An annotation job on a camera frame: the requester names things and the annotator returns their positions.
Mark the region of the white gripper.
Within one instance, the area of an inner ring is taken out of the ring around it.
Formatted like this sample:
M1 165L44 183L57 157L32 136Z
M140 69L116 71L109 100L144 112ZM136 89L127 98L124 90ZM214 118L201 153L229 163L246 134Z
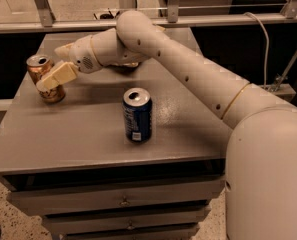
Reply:
M77 78L77 71L90 74L102 69L92 48L92 36L88 35L54 50L55 54L62 60L59 61L51 70L43 75L36 83L36 87L41 92L50 91Z

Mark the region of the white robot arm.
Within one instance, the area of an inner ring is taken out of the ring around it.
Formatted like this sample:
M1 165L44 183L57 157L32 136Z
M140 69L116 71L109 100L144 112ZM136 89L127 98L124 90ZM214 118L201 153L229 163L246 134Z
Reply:
M227 240L297 240L297 108L170 39L139 11L57 48L47 91L86 71L153 58L232 130L226 151Z

